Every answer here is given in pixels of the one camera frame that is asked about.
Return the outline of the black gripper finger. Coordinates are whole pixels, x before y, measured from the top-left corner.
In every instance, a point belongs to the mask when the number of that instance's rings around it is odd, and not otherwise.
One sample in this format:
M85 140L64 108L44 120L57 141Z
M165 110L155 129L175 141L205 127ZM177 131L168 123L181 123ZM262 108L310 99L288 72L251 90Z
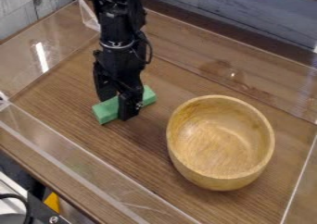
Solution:
M101 102L116 96L117 90L108 71L94 62L92 67L92 79L97 98Z
M139 115L141 109L143 91L125 91L118 94L118 110L117 117L121 121L127 121Z

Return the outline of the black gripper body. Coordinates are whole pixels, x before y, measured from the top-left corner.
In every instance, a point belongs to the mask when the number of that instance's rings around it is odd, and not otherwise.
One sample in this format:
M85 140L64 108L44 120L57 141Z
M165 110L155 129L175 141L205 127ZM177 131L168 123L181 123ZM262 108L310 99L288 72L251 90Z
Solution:
M92 52L94 62L108 71L117 93L143 91L140 74L151 62L152 52L147 42L132 41L128 44L100 43L101 49Z

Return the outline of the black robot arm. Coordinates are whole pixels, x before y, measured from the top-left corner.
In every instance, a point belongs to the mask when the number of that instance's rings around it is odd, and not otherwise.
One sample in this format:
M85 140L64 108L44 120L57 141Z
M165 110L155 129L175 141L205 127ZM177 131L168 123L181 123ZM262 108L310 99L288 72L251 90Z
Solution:
M152 45L141 27L145 10L141 0L90 0L100 26L100 49L92 52L92 77L101 102L114 99L120 120L141 109L141 71L152 60Z

